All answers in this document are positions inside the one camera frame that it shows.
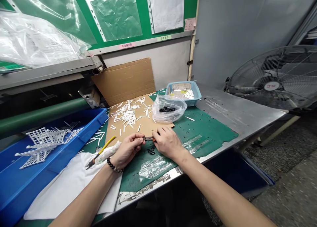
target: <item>person's left hand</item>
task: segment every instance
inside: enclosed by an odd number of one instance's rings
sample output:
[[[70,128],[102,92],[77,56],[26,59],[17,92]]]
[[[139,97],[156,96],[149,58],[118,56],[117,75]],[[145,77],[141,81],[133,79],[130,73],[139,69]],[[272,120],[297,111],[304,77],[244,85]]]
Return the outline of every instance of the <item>person's left hand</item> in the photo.
[[[126,137],[116,153],[110,158],[111,163],[117,169],[123,169],[127,166],[136,153],[140,151],[142,145],[145,145],[144,137],[145,135],[141,133],[133,133]]]

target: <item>clear plastic bag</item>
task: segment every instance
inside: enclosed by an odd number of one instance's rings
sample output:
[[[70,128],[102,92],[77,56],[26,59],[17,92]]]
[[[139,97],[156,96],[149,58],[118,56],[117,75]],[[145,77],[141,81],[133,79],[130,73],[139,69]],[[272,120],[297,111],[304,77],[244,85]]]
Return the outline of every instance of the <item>clear plastic bag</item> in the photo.
[[[42,18],[91,45],[97,41],[76,0],[12,0],[23,14]]]
[[[163,107],[175,108],[174,112],[161,113],[159,110]],[[153,104],[153,119],[160,123],[170,124],[177,121],[184,115],[187,104],[184,100],[168,95],[158,95]]]
[[[33,68],[85,58],[90,47],[44,19],[0,12],[0,60]]]
[[[136,0],[89,0],[105,41],[142,35]]]

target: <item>sticky note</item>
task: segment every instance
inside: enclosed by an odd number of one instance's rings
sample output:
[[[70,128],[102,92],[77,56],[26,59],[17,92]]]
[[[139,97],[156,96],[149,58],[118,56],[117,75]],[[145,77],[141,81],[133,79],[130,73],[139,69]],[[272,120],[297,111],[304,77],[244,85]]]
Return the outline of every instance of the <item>sticky note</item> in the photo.
[[[170,39],[172,39],[172,35],[158,37],[158,41],[165,41],[165,40],[170,40]]]
[[[135,46],[135,42],[130,42],[130,43],[125,43],[122,45],[119,45],[119,49],[127,49],[130,47],[134,47]]]
[[[185,19],[184,31],[195,30],[195,26],[196,26],[196,18],[195,17]]]

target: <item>green roller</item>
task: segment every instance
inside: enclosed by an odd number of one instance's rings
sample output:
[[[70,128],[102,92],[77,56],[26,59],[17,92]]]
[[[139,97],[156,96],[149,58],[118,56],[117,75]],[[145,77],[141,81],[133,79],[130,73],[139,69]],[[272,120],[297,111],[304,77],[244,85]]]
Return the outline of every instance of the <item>green roller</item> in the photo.
[[[47,122],[88,108],[90,108],[90,106],[83,98],[77,98],[50,107],[2,119],[0,120],[0,139],[36,126],[41,126]]]

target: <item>yellow-handled pliers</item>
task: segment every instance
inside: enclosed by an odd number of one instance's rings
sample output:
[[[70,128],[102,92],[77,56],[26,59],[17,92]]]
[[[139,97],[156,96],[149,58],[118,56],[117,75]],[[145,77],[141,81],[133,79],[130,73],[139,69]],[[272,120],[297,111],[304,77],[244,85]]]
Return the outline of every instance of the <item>yellow-handled pliers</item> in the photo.
[[[86,166],[86,170],[91,168],[94,164],[95,164],[95,159],[99,157],[99,155],[101,155],[101,153],[103,152],[103,150],[107,147],[107,145],[113,141],[113,139],[115,138],[116,136],[112,137],[106,144],[105,146],[99,151],[99,153],[96,155],[96,157],[94,157]]]

